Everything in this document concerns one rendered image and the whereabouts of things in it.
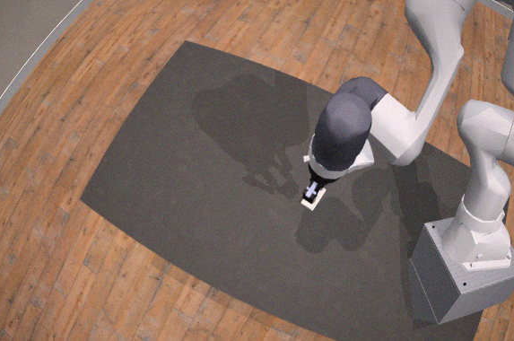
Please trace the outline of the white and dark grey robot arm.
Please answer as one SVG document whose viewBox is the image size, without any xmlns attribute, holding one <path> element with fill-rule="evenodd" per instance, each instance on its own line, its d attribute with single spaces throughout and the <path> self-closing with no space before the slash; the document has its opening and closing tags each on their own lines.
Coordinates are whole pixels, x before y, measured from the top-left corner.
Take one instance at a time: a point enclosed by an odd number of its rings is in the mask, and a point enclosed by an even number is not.
<svg viewBox="0 0 514 341">
<path fill-rule="evenodd" d="M 389 164 L 409 165 L 422 151 L 456 76 L 464 55 L 462 27 L 476 2 L 405 0 L 405 18 L 431 60 L 431 78 L 416 110 L 408 110 L 369 77 L 352 78 L 320 114 L 303 161 L 320 177 L 337 179 L 374 163 L 371 142 Z M 510 267 L 510 236 L 502 219 L 511 185 L 498 161 L 514 167 L 513 120 L 514 111 L 476 100 L 466 101 L 457 115 L 471 173 L 441 242 L 466 272 Z"/>
</svg>

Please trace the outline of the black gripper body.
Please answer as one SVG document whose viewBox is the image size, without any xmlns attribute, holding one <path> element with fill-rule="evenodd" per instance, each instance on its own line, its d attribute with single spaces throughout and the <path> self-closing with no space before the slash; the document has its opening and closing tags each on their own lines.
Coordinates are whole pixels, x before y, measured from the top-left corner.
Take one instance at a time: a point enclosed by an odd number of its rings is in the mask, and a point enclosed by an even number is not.
<svg viewBox="0 0 514 341">
<path fill-rule="evenodd" d="M 338 179 L 324 179 L 324 178 L 320 177 L 319 175 L 317 175 L 315 173 L 315 171 L 311 169 L 310 165 L 309 165 L 309 172 L 312 176 L 312 180 L 311 180 L 310 184 L 312 185 L 313 182 L 315 181 L 316 183 L 318 183 L 316 185 L 316 188 L 320 187 L 320 185 L 321 185 L 320 183 L 333 183 L 339 179 L 339 178 Z"/>
</svg>

